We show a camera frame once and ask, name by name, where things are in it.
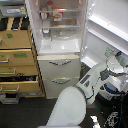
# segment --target drawer handle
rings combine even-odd
[[[0,39],[0,44],[2,43],[2,39]]]
[[[3,90],[3,86],[1,87],[1,92],[18,92],[19,91],[19,85],[16,90]]]
[[[9,62],[9,59],[8,58],[5,61],[0,61],[0,63],[8,63],[8,62]]]
[[[56,81],[56,80],[52,80],[52,82],[56,83],[56,84],[65,84],[67,82],[69,82],[70,80],[65,80],[65,81]]]
[[[15,75],[16,71],[14,70],[14,72],[2,72],[0,73],[0,75]]]
[[[64,63],[56,63],[56,62],[50,61],[49,63],[54,64],[54,65],[58,65],[58,66],[62,66],[62,65],[68,64],[68,63],[70,63],[70,62],[71,62],[71,61],[66,61],[66,62],[64,62]]]

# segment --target white door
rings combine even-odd
[[[89,0],[81,49],[81,61],[92,68],[105,61],[111,52],[122,51],[119,62],[128,65],[128,1]],[[124,77],[111,77],[119,91]]]

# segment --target wooden cabinet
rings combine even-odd
[[[45,96],[29,26],[13,31],[13,20],[9,18],[7,29],[0,31],[0,93]]]
[[[0,50],[0,66],[34,65],[31,49]]]
[[[40,91],[38,77],[35,81],[0,82],[0,93],[22,93]]]
[[[31,48],[28,30],[0,31],[0,49]]]
[[[31,76],[38,75],[36,65],[32,66],[10,66],[1,67],[0,66],[0,77],[6,76]]]

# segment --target refrigerator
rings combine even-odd
[[[128,0],[25,0],[48,99],[79,81],[81,62],[92,68],[111,52],[128,65]],[[128,90],[127,75],[110,77]]]

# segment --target cabinet drawer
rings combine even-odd
[[[0,66],[34,65],[31,49],[0,50]]]
[[[38,77],[35,81],[0,82],[0,93],[20,93],[40,91]]]
[[[61,78],[80,76],[78,55],[48,55],[37,57],[42,78]]]
[[[58,98],[59,94],[65,88],[73,86],[79,81],[79,78],[47,79],[44,80],[44,87],[47,99]]]
[[[0,67],[0,77],[38,75],[36,66]]]
[[[0,31],[0,49],[31,48],[28,30]]]

